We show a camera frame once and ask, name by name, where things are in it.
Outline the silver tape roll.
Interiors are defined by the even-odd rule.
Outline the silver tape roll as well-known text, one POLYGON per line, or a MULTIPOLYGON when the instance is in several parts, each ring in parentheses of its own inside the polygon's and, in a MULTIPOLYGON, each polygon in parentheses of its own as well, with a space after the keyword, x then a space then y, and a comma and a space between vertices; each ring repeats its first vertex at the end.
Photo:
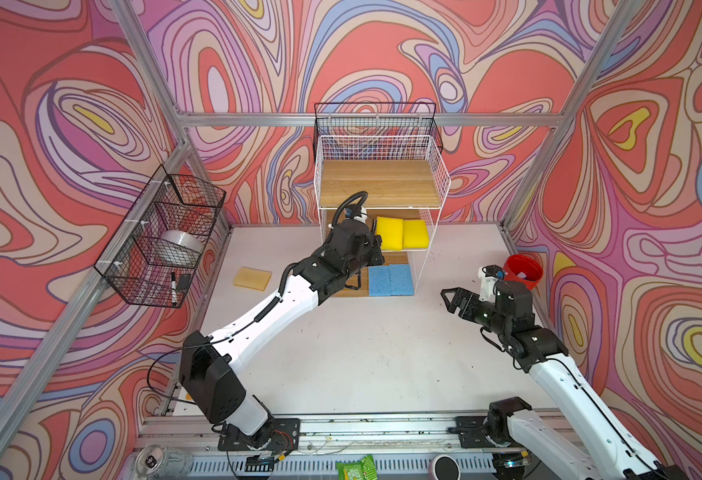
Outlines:
POLYGON ((161 266, 194 268, 202 250, 202 242, 191 233, 167 230, 154 242, 151 260, 161 266))

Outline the black round speaker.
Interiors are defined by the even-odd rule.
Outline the black round speaker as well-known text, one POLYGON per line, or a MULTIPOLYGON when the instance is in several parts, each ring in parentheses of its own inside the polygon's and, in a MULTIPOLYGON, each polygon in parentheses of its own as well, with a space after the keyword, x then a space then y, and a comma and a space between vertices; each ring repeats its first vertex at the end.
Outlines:
POLYGON ((431 460, 428 475, 431 480, 460 480, 461 469, 452 456, 442 454, 431 460))

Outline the blue sponge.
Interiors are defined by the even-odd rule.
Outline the blue sponge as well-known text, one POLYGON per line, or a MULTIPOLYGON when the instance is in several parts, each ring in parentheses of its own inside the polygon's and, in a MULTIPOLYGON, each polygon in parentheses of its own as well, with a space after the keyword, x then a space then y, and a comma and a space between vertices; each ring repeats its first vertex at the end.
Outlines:
POLYGON ((388 266, 391 296, 413 296, 415 287, 411 268, 408 264, 392 264, 388 266))
POLYGON ((368 294, 370 297, 390 297, 391 273, 388 265, 368 268, 368 294))

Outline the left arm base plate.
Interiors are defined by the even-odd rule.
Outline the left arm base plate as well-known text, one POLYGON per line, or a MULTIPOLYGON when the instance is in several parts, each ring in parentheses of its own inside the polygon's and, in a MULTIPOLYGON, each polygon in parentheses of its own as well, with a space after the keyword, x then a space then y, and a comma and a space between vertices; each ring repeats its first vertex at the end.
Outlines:
POLYGON ((299 447, 301 420, 297 417, 279 417, 267 420, 253 435, 245 435, 236 426, 224 424, 218 433, 221 452, 289 453, 299 447))

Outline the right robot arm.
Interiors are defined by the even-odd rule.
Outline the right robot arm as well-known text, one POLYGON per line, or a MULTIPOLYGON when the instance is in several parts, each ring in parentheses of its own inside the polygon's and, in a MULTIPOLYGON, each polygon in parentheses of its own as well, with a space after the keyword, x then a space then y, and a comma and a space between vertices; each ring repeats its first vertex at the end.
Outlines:
POLYGON ((518 444, 561 479, 684 479, 609 409, 580 373, 564 343, 536 322, 532 293, 520 282, 498 280, 492 295, 455 287, 441 291, 447 311, 477 324, 482 337, 508 354, 555 402, 582 444, 574 445, 543 422, 520 397, 490 404, 479 432, 499 446, 518 444))

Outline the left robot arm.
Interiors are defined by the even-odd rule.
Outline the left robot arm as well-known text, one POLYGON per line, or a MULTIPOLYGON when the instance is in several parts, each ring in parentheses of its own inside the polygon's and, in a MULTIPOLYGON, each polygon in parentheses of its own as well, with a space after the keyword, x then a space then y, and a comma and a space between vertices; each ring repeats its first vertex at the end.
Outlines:
POLYGON ((289 264, 278 288, 224 328, 190 333, 181 348, 179 383, 212 425, 224 423, 263 443, 273 417, 239 372, 293 321, 348 287, 350 278, 384 263, 382 239, 359 219, 334 225, 308 257, 289 264))

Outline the green wipes packet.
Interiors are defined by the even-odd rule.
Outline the green wipes packet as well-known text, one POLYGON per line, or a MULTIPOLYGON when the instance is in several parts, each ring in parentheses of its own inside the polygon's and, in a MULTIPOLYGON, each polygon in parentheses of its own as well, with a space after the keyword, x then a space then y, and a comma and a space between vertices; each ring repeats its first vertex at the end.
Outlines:
POLYGON ((353 462, 335 464, 339 480, 377 480, 377 468, 372 455, 353 462))

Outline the yellow sponge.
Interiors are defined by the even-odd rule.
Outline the yellow sponge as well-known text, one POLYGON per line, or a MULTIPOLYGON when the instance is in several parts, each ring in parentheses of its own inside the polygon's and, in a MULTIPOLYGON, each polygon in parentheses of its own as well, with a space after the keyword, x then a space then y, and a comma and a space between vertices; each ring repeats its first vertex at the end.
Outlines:
POLYGON ((422 250, 430 245, 428 225, 424 220, 408 219, 403 221, 402 249, 422 250))
POLYGON ((404 220, 379 216, 375 222, 375 232, 381 237, 383 251, 402 251, 404 245, 404 220))

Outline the beige sponge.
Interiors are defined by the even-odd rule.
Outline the beige sponge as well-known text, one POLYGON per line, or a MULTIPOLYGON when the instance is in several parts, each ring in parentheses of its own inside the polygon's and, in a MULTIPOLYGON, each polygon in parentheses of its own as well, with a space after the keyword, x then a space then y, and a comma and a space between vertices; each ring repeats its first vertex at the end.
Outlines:
POLYGON ((232 284, 240 288, 265 291, 271 278, 271 271, 241 267, 234 276, 232 284))

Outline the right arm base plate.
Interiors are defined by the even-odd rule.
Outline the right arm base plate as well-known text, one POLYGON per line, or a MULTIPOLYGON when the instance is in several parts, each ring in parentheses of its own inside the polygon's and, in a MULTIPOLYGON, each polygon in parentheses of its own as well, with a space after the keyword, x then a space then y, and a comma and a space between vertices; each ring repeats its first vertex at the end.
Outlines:
POLYGON ((457 416, 446 429, 456 435, 463 449, 522 450, 524 446, 508 436, 498 436, 486 416, 457 416))

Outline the red plastic cup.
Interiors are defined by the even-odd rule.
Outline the red plastic cup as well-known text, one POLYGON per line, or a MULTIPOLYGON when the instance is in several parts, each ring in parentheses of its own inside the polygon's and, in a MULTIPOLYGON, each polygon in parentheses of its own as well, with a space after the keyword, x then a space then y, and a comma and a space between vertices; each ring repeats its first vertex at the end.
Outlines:
POLYGON ((522 254, 509 256, 503 271, 506 279, 522 283, 528 290, 533 290, 543 277, 543 268, 538 261, 522 254))

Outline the black marker in basket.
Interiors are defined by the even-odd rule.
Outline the black marker in basket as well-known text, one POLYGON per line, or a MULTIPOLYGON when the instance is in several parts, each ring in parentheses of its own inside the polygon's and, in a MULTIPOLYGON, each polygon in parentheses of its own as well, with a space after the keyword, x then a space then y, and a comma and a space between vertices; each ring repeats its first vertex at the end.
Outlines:
POLYGON ((170 272, 170 300, 171 306, 176 308, 178 305, 178 294, 176 273, 174 271, 170 272))

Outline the white wire wooden shelf rack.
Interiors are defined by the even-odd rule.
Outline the white wire wooden shelf rack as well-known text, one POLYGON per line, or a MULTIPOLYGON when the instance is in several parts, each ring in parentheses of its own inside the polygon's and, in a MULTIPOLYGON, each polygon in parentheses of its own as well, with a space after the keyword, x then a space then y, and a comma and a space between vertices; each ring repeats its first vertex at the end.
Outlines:
POLYGON ((418 289, 451 188, 441 147, 433 136, 321 135, 316 141, 313 186, 322 239, 330 231, 336 208, 358 191, 368 193, 364 208, 370 228, 380 216, 424 221, 426 246, 383 252, 388 264, 410 267, 413 289, 418 289))

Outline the silver drink can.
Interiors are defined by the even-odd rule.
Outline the silver drink can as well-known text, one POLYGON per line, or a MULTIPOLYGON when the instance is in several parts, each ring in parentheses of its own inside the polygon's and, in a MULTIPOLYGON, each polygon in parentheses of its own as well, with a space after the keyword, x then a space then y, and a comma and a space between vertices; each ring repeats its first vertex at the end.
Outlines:
POLYGON ((149 445, 137 455, 134 470, 142 479, 168 479, 186 477, 192 469, 191 453, 164 445, 149 445))

